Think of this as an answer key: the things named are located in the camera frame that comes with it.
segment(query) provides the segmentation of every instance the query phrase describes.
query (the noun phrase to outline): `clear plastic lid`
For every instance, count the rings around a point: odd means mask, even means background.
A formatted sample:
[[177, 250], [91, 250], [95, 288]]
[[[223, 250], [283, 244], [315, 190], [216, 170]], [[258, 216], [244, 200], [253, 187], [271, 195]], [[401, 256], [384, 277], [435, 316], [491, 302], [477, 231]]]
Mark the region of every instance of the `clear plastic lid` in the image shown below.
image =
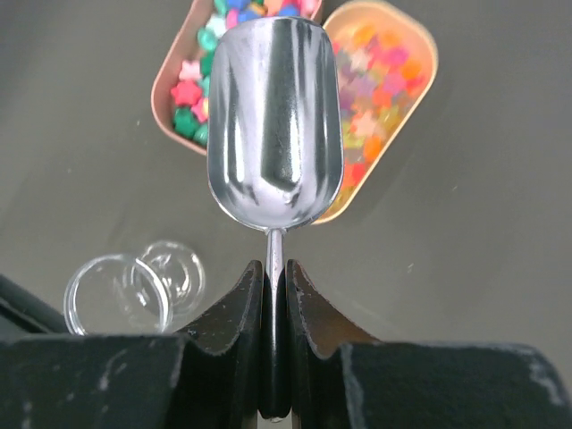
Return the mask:
[[[178, 242], [161, 240], [147, 246], [139, 259], [163, 282], [172, 305], [173, 327], [193, 320], [205, 291], [205, 269], [197, 254]], [[136, 290], [141, 289], [141, 280], [140, 274], [132, 276]]]
[[172, 325], [164, 281], [148, 264], [128, 255], [106, 255], [84, 264], [70, 279], [63, 301], [67, 327], [78, 335], [156, 333]]

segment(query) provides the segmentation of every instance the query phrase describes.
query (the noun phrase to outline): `scoop handle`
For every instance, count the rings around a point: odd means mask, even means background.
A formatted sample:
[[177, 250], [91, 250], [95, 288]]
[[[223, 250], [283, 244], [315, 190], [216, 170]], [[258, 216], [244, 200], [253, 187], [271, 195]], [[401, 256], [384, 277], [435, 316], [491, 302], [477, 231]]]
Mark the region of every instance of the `scoop handle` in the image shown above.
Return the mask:
[[277, 421], [290, 413], [290, 367], [286, 320], [286, 282], [282, 230], [267, 233], [265, 284], [260, 330], [260, 388], [258, 410], [265, 419]]

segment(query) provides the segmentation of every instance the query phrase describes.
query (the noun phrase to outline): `plastic tray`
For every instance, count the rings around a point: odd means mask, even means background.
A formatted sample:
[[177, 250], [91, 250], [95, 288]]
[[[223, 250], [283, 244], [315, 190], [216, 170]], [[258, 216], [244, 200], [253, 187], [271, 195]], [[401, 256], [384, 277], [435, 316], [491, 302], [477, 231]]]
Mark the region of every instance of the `plastic tray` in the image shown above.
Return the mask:
[[[270, 12], [278, 10], [281, 3], [282, 0], [267, 0], [265, 2]], [[169, 53], [165, 57], [151, 89], [151, 109], [159, 128], [171, 139], [202, 155], [206, 155], [205, 147], [190, 139], [185, 139], [173, 130], [172, 115], [174, 113], [174, 103], [170, 91], [179, 81], [179, 72], [181, 71], [183, 60], [194, 60], [203, 55], [202, 49], [198, 46], [197, 32], [206, 24], [214, 10], [213, 0], [193, 1], [189, 14], [172, 42]], [[322, 0], [318, 0], [311, 19], [315, 22], [321, 21]]]
[[[338, 197], [315, 224], [331, 221], [348, 207], [433, 84], [438, 63], [437, 47], [427, 29], [385, 2], [347, 3], [334, 11], [324, 29], [336, 50], [345, 165]], [[373, 63], [375, 73], [370, 65], [361, 68], [354, 65], [347, 53], [357, 50], [365, 52], [368, 60], [376, 58]], [[396, 59], [399, 52], [407, 55], [402, 55], [401, 60], [399, 57]], [[418, 71], [415, 78], [410, 77], [412, 70]], [[388, 92], [391, 89], [386, 91], [392, 87], [391, 81], [396, 79], [400, 80], [399, 88], [403, 88], [404, 81], [407, 82], [407, 89], [399, 94]], [[389, 116], [389, 111], [399, 113]], [[367, 112], [369, 125], [360, 127], [362, 131], [359, 133], [359, 121], [355, 118], [360, 119], [360, 113], [365, 115]], [[375, 131], [371, 131], [373, 122], [378, 124]], [[368, 141], [373, 136], [378, 140]]]

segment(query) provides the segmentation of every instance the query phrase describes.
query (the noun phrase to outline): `gray table surface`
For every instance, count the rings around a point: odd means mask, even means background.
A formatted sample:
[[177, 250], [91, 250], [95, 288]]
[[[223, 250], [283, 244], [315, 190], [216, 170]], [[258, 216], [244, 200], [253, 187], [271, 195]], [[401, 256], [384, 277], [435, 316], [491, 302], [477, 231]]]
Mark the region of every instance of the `gray table surface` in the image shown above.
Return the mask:
[[[200, 310], [264, 257], [151, 116], [189, 3], [0, 0], [0, 272], [54, 307], [79, 265], [156, 239], [202, 257]], [[524, 342], [572, 385], [572, 2], [394, 3], [433, 33], [438, 77], [350, 208], [287, 256], [381, 339]]]

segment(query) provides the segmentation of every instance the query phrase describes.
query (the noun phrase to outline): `black holder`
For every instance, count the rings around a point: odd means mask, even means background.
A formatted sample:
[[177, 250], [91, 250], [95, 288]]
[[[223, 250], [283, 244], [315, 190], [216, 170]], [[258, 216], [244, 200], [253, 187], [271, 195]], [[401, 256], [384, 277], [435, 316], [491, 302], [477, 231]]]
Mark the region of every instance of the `black holder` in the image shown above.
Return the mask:
[[[288, 262], [285, 278], [293, 427], [572, 427], [563, 384], [535, 349], [382, 343], [333, 308], [299, 263]], [[231, 292], [171, 335], [0, 342], [1, 427], [256, 428], [267, 394], [263, 279], [251, 262]], [[25, 316], [34, 332], [61, 328]]]

